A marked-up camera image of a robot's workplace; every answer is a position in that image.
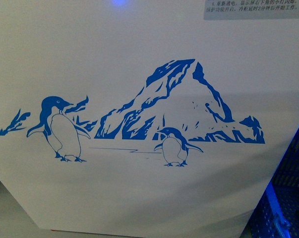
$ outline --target blue decal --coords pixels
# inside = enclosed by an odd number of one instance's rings
[[[218,113],[213,112],[210,108],[209,108],[209,104],[206,103],[205,106],[207,107],[207,109],[209,110],[210,113],[213,114],[214,120],[217,122],[217,118],[223,122],[234,122],[233,118],[232,118],[232,113],[231,110],[229,108],[228,105],[226,105],[221,96],[220,93],[218,91],[216,91],[208,82],[207,80],[204,79],[204,73],[203,73],[203,68],[202,65],[200,63],[197,63],[197,66],[195,68],[194,73],[192,74],[193,79],[198,80],[201,84],[206,85],[208,87],[208,89],[211,91],[214,99],[218,102],[219,107],[223,108],[223,112],[225,114],[225,117],[222,118]]]
[[[11,121],[10,125],[6,127],[6,129],[0,129],[0,135],[6,135],[9,132],[17,131],[17,130],[23,130],[24,127],[21,128],[22,122],[27,119],[27,117],[30,116],[30,113],[24,113],[20,115],[21,109],[19,109],[17,115],[14,117],[14,119]]]
[[[154,151],[161,149],[163,151],[164,158],[167,162],[165,166],[173,166],[176,164],[178,167],[184,167],[187,165],[186,160],[189,154],[189,149],[195,149],[203,152],[199,147],[191,145],[187,142],[186,138],[181,132],[173,127],[165,127],[159,131],[167,136],[166,139],[154,148]],[[184,156],[181,157],[180,153],[184,151]]]
[[[27,137],[35,132],[43,133],[56,158],[67,162],[71,157],[78,162],[85,161],[80,159],[79,135],[90,138],[93,129],[95,139],[159,141],[154,151],[162,150],[168,167],[187,165],[190,149],[203,152],[188,141],[265,144],[259,121],[253,116],[241,121],[233,119],[230,107],[204,76],[203,67],[196,60],[172,60],[156,68],[134,98],[97,120],[83,120],[79,115],[68,118],[67,114],[86,109],[88,96],[76,105],[57,96],[46,97],[41,104],[39,123],[28,130]],[[186,92],[181,97],[179,92],[190,87],[207,90],[209,95],[198,100]],[[19,110],[11,125],[0,129],[0,135],[24,129],[22,121],[29,116],[30,113],[20,116]],[[137,149],[104,149],[141,153]]]
[[[188,124],[183,121],[182,132],[191,134],[189,141],[225,141],[229,143],[265,143],[263,132],[258,120],[254,117],[253,120],[241,121],[240,128],[242,130],[253,130],[251,137],[245,137],[241,130],[232,126],[233,123],[237,125],[233,119],[231,109],[224,102],[220,93],[208,83],[204,78],[203,67],[199,62],[193,64],[194,59],[188,60],[172,60],[169,63],[158,67],[154,73],[146,80],[146,86],[143,87],[139,93],[128,103],[124,104],[120,109],[113,109],[108,114],[103,116],[100,120],[100,125],[94,138],[96,139],[115,139],[122,138],[126,140],[137,139],[145,140],[147,135],[151,134],[152,140],[164,140],[166,136],[163,133],[158,133],[159,129],[165,128],[167,125],[173,125],[174,117],[169,116],[166,120],[165,112],[163,115],[155,114],[159,107],[164,105],[166,101],[166,108],[168,102],[172,102],[173,96],[171,92],[176,87],[181,87],[185,80],[193,80],[199,82],[201,89],[206,86],[210,92],[211,100],[209,102],[194,102],[193,109],[198,110],[199,104],[203,104],[200,110],[208,113],[213,118],[213,126],[210,131],[204,131],[205,126],[201,123],[201,119],[197,118],[195,124]],[[192,67],[192,75],[187,74],[187,70]],[[214,130],[214,126],[221,123],[226,128],[225,130]]]
[[[126,150],[130,153],[139,153],[139,154],[161,154],[160,152],[144,152],[139,151],[138,149],[125,149],[125,148],[103,148],[103,147],[90,147],[91,149],[102,149],[102,150]]]
[[[74,157],[77,162],[85,162],[85,160],[80,159],[81,144],[79,135],[84,135],[90,139],[86,129],[81,127],[81,125],[87,124],[88,121],[75,124],[65,116],[65,113],[81,111],[87,102],[88,97],[75,107],[68,108],[63,113],[66,107],[73,104],[65,101],[61,97],[46,97],[41,103],[42,110],[39,115],[39,123],[28,130],[27,137],[33,133],[41,132],[55,151],[56,158],[68,162],[71,161],[69,158]]]
[[[146,87],[142,88],[133,100],[124,104],[122,108],[118,110],[111,110],[108,114],[101,118],[100,127],[94,138],[114,139],[119,133],[121,133],[121,138],[132,139],[131,134],[127,133],[127,131],[134,130],[132,128],[132,126],[134,126],[135,128],[146,128],[146,130],[139,131],[138,133],[142,133],[142,135],[138,134],[138,136],[133,139],[145,139],[153,122],[149,122],[148,119],[145,121],[140,120],[141,113],[149,109],[153,109],[159,100],[169,98],[171,91],[177,85],[181,84],[187,70],[194,61],[194,59],[173,60],[164,66],[157,68],[153,75],[147,78]],[[159,80],[161,80],[161,82],[159,82],[159,85],[156,86],[154,83]],[[152,97],[144,97],[145,95],[151,94],[153,95]],[[110,118],[116,119],[115,121],[120,120],[121,123],[119,125],[112,126],[110,123],[107,123]]]

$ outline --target white surface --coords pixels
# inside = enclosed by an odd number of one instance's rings
[[[204,21],[202,1],[125,2],[0,1],[0,128],[19,109],[31,112],[25,130],[0,136],[0,180],[40,228],[236,237],[299,125],[299,19]],[[190,150],[188,166],[168,168],[162,154],[95,149],[152,152],[157,141],[80,136],[81,164],[55,159],[42,133],[26,137],[44,98],[88,95],[80,116],[99,126],[157,67],[180,59],[202,64],[237,125],[255,116],[266,144],[197,142],[204,153]],[[213,126],[205,108],[194,114],[186,104],[209,100],[208,90],[184,82],[156,115]]]
[[[108,238],[96,234],[52,232],[36,226],[27,213],[0,182],[0,238]],[[240,238],[251,238],[249,229]]]

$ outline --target blue penguin illustration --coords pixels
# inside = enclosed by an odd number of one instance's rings
[[[82,163],[85,160],[80,159],[81,145],[78,135],[84,135],[89,139],[90,136],[63,114],[63,109],[70,105],[73,104],[60,97],[46,97],[41,103],[40,122],[28,130],[27,137],[41,132],[55,151],[56,158],[68,162],[71,161],[69,157],[74,157],[75,161]]]
[[[154,151],[158,149],[163,150],[163,155],[167,162],[166,166],[173,166],[173,163],[177,164],[176,166],[178,167],[187,165],[186,159],[189,154],[189,149],[203,152],[199,147],[189,144],[186,138],[176,128],[165,127],[158,132],[165,134],[167,138],[163,140],[163,143],[157,145]]]

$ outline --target blue mountain drawing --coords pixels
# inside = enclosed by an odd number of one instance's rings
[[[190,89],[201,95],[190,95]],[[173,60],[149,76],[135,98],[99,120],[96,139],[163,140],[159,131],[173,127],[189,141],[265,143],[259,121],[236,121],[220,93],[204,78],[194,59]]]

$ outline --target blue basket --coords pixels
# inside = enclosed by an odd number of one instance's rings
[[[299,130],[254,210],[253,238],[299,238]]]

